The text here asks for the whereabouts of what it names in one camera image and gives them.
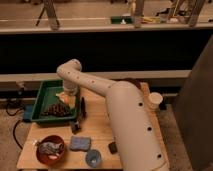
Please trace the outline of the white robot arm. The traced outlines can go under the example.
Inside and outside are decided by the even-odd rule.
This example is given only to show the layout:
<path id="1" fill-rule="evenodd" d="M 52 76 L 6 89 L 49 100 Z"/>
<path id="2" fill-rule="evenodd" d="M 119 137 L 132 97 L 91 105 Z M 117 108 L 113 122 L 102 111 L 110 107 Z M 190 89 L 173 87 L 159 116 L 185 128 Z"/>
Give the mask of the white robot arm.
<path id="1" fill-rule="evenodd" d="M 66 93 L 73 94 L 80 85 L 105 98 L 123 171 L 169 171 L 142 91 L 128 81 L 97 77 L 81 69 L 81 63 L 72 59 L 58 66 L 57 74 Z"/>

